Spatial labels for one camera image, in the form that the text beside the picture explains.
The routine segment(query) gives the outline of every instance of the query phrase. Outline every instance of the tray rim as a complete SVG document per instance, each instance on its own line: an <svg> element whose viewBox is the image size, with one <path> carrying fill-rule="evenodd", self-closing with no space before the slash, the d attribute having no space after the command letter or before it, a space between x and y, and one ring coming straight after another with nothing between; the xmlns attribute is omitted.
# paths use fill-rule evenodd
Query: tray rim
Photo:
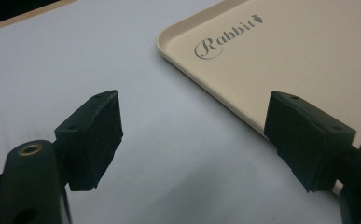
<svg viewBox="0 0 361 224"><path fill-rule="evenodd" d="M246 122L249 126L255 129L264 138L266 138L266 136L264 135L264 124L259 123L257 119L253 118L253 116L248 114L247 112L241 111L241 109L233 106L233 103L230 101L230 99L226 99L225 97L223 97L223 94L221 94L219 90L216 90L213 86L206 85L205 83L203 83L202 80L194 76L192 73L192 69L188 68L186 64L181 64L175 59L173 59L170 55L170 52L168 52L166 49L169 43L174 38L180 36L182 33L193 29L215 18L216 16L221 15L248 1L249 0L224 0L202 11L199 11L181 21L178 21L160 32L157 37L156 45L163 58L165 58L168 62L177 67L180 71L186 74L187 77L191 78L200 87L202 87L205 91L209 92L214 98L216 98L216 100L218 100L226 108L232 111L236 116L241 118L244 122Z"/></svg>

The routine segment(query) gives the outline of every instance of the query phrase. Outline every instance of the beige tray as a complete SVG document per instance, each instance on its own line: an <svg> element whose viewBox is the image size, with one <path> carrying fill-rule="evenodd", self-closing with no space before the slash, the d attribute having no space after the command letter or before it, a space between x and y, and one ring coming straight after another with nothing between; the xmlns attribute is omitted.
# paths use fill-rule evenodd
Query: beige tray
<svg viewBox="0 0 361 224"><path fill-rule="evenodd" d="M227 0L165 29L169 62L263 132L271 91L298 95L357 130L361 3Z"/></svg>

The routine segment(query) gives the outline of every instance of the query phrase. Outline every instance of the table surface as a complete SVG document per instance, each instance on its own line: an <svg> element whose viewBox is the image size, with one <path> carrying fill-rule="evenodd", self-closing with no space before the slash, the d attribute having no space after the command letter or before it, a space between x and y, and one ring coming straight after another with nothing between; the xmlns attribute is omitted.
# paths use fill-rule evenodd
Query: table surface
<svg viewBox="0 0 361 224"><path fill-rule="evenodd" d="M167 26L218 0L78 0L0 29L0 173L7 153L92 95L118 90L124 137L74 223L340 223L273 146L165 61Z"/></svg>

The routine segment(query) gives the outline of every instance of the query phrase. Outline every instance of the white surface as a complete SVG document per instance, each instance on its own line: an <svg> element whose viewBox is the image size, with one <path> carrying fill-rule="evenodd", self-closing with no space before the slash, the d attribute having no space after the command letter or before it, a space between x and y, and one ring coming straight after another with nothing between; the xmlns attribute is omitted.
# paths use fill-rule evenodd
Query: white surface
<svg viewBox="0 0 361 224"><path fill-rule="evenodd" d="M340 223L274 148L160 57L168 25L218 1L77 1L0 29L6 154L92 95L118 90L124 137L98 189L69 192L82 223Z"/></svg>

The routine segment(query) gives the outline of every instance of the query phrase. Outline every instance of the black object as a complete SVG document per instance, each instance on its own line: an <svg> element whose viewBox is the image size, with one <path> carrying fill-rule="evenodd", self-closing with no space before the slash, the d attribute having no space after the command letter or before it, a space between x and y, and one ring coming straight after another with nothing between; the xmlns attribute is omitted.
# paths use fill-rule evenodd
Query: black object
<svg viewBox="0 0 361 224"><path fill-rule="evenodd" d="M96 188L121 142L117 91L91 97L56 130L8 153L0 175L0 224L71 223L64 186Z"/></svg>
<svg viewBox="0 0 361 224"><path fill-rule="evenodd" d="M301 98L273 91L264 134L307 191L343 185L343 223L361 223L361 148L355 130Z"/></svg>
<svg viewBox="0 0 361 224"><path fill-rule="evenodd" d="M58 0L0 0L0 21L58 2Z"/></svg>

